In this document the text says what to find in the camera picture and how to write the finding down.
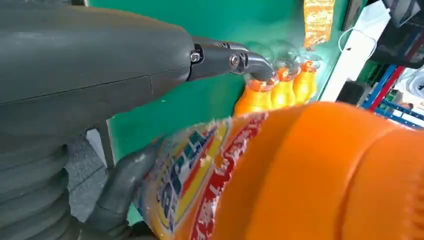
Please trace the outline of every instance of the metal bolt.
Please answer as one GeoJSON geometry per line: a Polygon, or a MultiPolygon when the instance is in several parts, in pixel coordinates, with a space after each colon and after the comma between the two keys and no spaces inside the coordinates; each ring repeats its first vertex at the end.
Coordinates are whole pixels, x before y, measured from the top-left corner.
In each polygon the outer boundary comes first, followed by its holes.
{"type": "Polygon", "coordinates": [[[236,54],[233,54],[229,57],[229,64],[233,67],[236,67],[237,65],[239,65],[240,62],[240,57],[236,54]]]}
{"type": "Polygon", "coordinates": [[[192,63],[196,63],[196,62],[200,61],[200,53],[197,52],[197,51],[191,52],[191,54],[190,54],[190,61],[192,63]]]}

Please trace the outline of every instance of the plastic bottle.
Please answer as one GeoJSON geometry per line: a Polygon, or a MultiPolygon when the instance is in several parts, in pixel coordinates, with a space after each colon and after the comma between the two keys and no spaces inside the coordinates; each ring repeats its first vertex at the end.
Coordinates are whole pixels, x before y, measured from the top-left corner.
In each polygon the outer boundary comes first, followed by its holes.
{"type": "Polygon", "coordinates": [[[234,116],[272,110],[271,89],[278,83],[278,78],[274,77],[263,82],[254,79],[250,74],[245,74],[244,80],[246,86],[243,95],[234,106],[234,116]]]}
{"type": "Polygon", "coordinates": [[[296,104],[307,103],[317,93],[317,70],[321,66],[322,58],[307,53],[301,56],[300,73],[294,78],[293,90],[296,95],[296,104]]]}
{"type": "Polygon", "coordinates": [[[275,61],[279,82],[271,90],[273,109],[291,107],[296,104],[296,95],[293,90],[293,78],[298,73],[297,68],[288,60],[275,61]]]}
{"type": "Polygon", "coordinates": [[[423,139],[328,102],[198,124],[134,203],[160,240],[418,240],[423,139]]]}

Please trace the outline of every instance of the gray robot arm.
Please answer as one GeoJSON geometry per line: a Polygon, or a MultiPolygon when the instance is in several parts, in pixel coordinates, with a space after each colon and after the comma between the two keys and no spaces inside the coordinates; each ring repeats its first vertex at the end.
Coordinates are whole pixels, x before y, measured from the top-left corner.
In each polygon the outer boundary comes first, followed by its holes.
{"type": "Polygon", "coordinates": [[[0,3],[0,238],[128,238],[125,216],[140,179],[124,176],[148,171],[154,151],[117,165],[82,224],[68,203],[69,138],[186,81],[228,72],[263,81],[275,75],[242,45],[193,40],[179,26],[137,14],[0,3]],[[120,191],[125,197],[111,200],[120,191]]]}

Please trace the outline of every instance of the green wall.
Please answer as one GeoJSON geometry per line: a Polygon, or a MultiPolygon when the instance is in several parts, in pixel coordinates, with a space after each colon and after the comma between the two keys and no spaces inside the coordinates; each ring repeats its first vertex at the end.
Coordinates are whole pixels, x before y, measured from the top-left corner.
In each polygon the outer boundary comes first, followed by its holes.
{"type": "MultiPolygon", "coordinates": [[[[336,0],[331,40],[316,48],[324,59],[317,76],[318,93],[340,55],[337,42],[347,2],[336,0]]],[[[300,48],[304,39],[302,0],[89,0],[89,5],[142,14],[180,25],[193,36],[217,40],[266,44],[284,39],[300,48]]],[[[243,87],[243,78],[231,74],[188,82],[157,101],[112,117],[109,127],[115,158],[143,147],[157,136],[230,116],[243,87]]],[[[136,221],[137,217],[131,216],[130,220],[136,221]]]]}

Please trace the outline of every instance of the orange plastic bag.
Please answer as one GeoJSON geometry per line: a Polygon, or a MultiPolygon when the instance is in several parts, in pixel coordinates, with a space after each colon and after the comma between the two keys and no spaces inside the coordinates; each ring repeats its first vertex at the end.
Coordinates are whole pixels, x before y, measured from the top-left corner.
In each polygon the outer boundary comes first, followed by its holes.
{"type": "Polygon", "coordinates": [[[160,240],[421,239],[423,132],[318,102],[160,139],[134,203],[160,240]]]}
{"type": "Polygon", "coordinates": [[[303,47],[308,51],[330,40],[335,0],[304,0],[305,38],[303,47]]]}

